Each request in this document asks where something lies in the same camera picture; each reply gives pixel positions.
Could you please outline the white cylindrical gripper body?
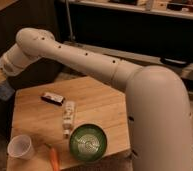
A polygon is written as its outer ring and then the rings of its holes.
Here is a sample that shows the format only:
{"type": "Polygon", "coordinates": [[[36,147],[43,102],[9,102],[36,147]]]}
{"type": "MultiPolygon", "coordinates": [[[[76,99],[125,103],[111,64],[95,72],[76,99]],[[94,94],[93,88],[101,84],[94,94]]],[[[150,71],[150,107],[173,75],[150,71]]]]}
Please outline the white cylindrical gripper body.
{"type": "Polygon", "coordinates": [[[39,57],[24,53],[17,44],[14,44],[0,57],[0,69],[7,76],[17,76],[38,60],[39,57]]]}

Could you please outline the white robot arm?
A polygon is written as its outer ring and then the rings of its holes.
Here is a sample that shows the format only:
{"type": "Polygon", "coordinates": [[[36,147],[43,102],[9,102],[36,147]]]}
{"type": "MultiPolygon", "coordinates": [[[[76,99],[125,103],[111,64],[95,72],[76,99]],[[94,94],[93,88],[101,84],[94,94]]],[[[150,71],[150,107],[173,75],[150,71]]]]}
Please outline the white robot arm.
{"type": "Polygon", "coordinates": [[[140,66],[57,42],[47,30],[23,28],[0,57],[0,83],[48,58],[125,94],[133,171],[193,171],[190,102],[181,78],[162,66],[140,66]]]}

